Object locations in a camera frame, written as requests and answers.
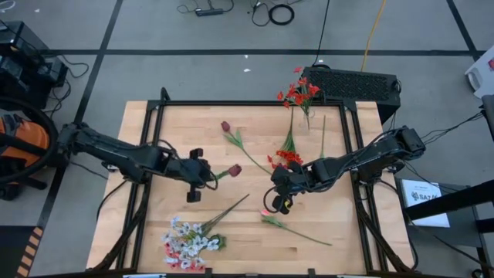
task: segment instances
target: wooden table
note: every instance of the wooden table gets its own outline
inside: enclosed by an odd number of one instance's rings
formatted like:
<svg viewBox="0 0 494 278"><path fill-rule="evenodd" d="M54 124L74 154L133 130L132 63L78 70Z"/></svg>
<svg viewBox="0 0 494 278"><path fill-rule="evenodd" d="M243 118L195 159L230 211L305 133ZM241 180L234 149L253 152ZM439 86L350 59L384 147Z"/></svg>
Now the wooden table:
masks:
<svg viewBox="0 0 494 278"><path fill-rule="evenodd" d="M147 103L131 101L123 116L119 139L139 144ZM375 103L357 103L358 116L364 143L367 144L382 132ZM323 116L327 116L324 150L327 157L346 154L340 121L336 107L313 107L315 117L310 131L303 126L303 115L295 109L293 133L297 151L304 161L317 159L320 153ZM277 214L278 220L291 229L330 242L324 246L292 233L261 223L259 211L263 209L262 197L272 187L269 176L257 168L233 144L223 138L220 123L228 121L235 130L239 128L245 148L260 164L269 168L266 155L273 155L283 144L289 129L290 112L280 107L201 107L173 106L164 108L161 138L166 139L182 156L196 147L204 149L204 157L214 172L238 163L242 173L220 181L219 189L201 190L202 201L185 201L188 186L183 182L154 177L147 210L144 238L140 252L139 272L175 273L163 262L164 246L161 235L171 229L170 220L180 216L184 222L205 222L224 211L246 194L250 196L227 215L212 231L227 237L228 245L221 252L203 251L201 256L213 273L273 273L307 274L314 268L318 274L366 273L357 216L354 206L350 176L345 174L328 191L295 197L295 204L288 215ZM356 143L350 114L347 119L352 133L353 149ZM390 174L383 179L394 185ZM111 174L106 194L121 182L120 174ZM87 266L95 266L107 254L122 232L130 186L122 188L106 202L91 247ZM401 214L398 197L389 188L376 185L374 189L381 231L393 250L405 264L411 266L413 258L407 231ZM379 269L375 242L368 232L374 269ZM127 248L125 266L130 265L134 238Z"/></svg>

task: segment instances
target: gray floor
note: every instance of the gray floor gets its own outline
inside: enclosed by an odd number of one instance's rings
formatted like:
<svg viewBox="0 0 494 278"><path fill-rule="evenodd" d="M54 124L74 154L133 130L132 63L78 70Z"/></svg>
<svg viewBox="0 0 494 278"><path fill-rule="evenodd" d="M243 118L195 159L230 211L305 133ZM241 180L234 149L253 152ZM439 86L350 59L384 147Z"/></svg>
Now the gray floor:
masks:
<svg viewBox="0 0 494 278"><path fill-rule="evenodd" d="M251 23L249 3L234 0L227 14L198 18L180 14L176 6L192 1L123 0L108 49L316 49L325 1L293 5L288 26ZM24 20L51 49L99 49L117 0L18 0L2 20ZM198 0L206 6L206 1ZM454 0L478 50L494 44L493 0ZM229 7L227 0L213 0ZM333 0L323 49L364 49L379 9L378 0ZM256 20L266 20L259 12ZM468 50L446 0L387 2L371 49ZM96 56L68 56L91 66ZM359 70L361 56L321 56L335 69ZM192 55L104 56L84 120L93 128L117 136L128 100L157 99L165 86L174 100L273 100L293 80L295 66L309 65L313 55ZM464 72L468 56L370 56L366 70L396 74L403 84L397 125L419 134L450 127L478 111ZM74 71L83 70L73 67ZM89 74L69 79L72 95L55 115L61 124L73 120ZM431 144L413 165L433 181L474 185L492 178L494 144L484 120L466 124ZM104 173L99 162L81 154L74 158ZM40 173L51 181L52 172ZM417 179L403 171L401 178ZM82 271L90 250L97 206L105 181L69 167L41 241L31 275ZM35 225L47 190L27 188L13 202L0 202L0 225ZM481 216L494 213L491 205ZM494 250L494 239L487 237ZM433 240L417 241L419 269L425 273L466 277L477 265ZM463 248L475 254L475 250Z"/></svg>

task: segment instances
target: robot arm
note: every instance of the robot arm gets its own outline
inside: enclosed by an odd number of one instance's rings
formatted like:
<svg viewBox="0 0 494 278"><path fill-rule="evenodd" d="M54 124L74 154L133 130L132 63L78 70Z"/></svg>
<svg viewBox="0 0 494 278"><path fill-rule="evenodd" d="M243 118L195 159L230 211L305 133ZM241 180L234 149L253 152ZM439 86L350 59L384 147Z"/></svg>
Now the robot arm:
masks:
<svg viewBox="0 0 494 278"><path fill-rule="evenodd" d="M59 133L58 146L62 152L84 152L120 169L124 178L143 183L150 174L187 182L191 186L188 202L199 202L200 192L207 181L214 181L208 161L200 159L202 149L192 150L190 158L180 159L172 146L149 144L135 146L103 135L87 124L67 124Z"/></svg>
<svg viewBox="0 0 494 278"><path fill-rule="evenodd" d="M414 129L402 127L380 136L366 147L339 158L321 158L305 165L292 162L289 166L291 171L277 167L271 181L278 195L272 202L275 211L269 211L288 214L294 195L325 192L346 171L355 169L360 181L372 183L379 179L383 169L396 165L400 160L409 161L424 154L425 146Z"/></svg>

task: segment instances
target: green leaf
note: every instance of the green leaf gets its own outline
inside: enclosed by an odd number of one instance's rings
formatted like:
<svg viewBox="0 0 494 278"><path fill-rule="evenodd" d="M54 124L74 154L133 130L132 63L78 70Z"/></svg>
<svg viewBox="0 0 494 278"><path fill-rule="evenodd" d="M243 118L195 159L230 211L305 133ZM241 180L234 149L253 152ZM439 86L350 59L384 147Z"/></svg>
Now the green leaf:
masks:
<svg viewBox="0 0 494 278"><path fill-rule="evenodd" d="M237 147L242 147L242 144L240 144L235 138L233 138L231 135L228 134L223 134L225 136L226 140L230 141L230 143L234 144Z"/></svg>
<svg viewBox="0 0 494 278"><path fill-rule="evenodd" d="M237 141L240 143L240 145L243 146L242 137L240 136L240 130L239 129L237 129L237 133L235 134L235 137L237 138Z"/></svg>

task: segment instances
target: pink flower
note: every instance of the pink flower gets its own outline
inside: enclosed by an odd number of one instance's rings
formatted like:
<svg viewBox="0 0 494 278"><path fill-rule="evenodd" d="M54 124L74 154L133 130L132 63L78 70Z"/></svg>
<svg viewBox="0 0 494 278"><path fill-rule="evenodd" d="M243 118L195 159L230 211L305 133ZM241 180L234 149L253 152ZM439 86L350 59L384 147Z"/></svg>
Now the pink flower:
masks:
<svg viewBox="0 0 494 278"><path fill-rule="evenodd" d="M241 171L242 171L242 167L240 167L240 165L238 165L238 164L235 164L235 165L230 167L230 169L228 170L228 173L232 177L236 177L240 174Z"/></svg>
<svg viewBox="0 0 494 278"><path fill-rule="evenodd" d="M230 124L227 123L227 122L225 122L225 121L223 121L222 122L222 129L223 129L224 132L229 132L230 131Z"/></svg>

